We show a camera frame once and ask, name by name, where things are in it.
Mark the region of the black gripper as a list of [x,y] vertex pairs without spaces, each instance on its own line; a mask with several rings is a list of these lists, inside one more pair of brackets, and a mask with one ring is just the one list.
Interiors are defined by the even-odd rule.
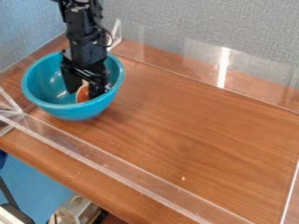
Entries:
[[88,83],[88,98],[95,99],[109,90],[107,30],[67,32],[69,49],[61,50],[60,70],[68,92],[73,94],[83,81]]

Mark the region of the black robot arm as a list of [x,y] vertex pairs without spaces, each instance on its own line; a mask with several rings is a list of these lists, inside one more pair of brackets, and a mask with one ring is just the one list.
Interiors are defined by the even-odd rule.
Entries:
[[52,0],[67,25],[69,48],[60,51],[60,70],[68,92],[76,93],[88,83],[88,98],[108,91],[105,59],[112,42],[111,32],[101,25],[103,0]]

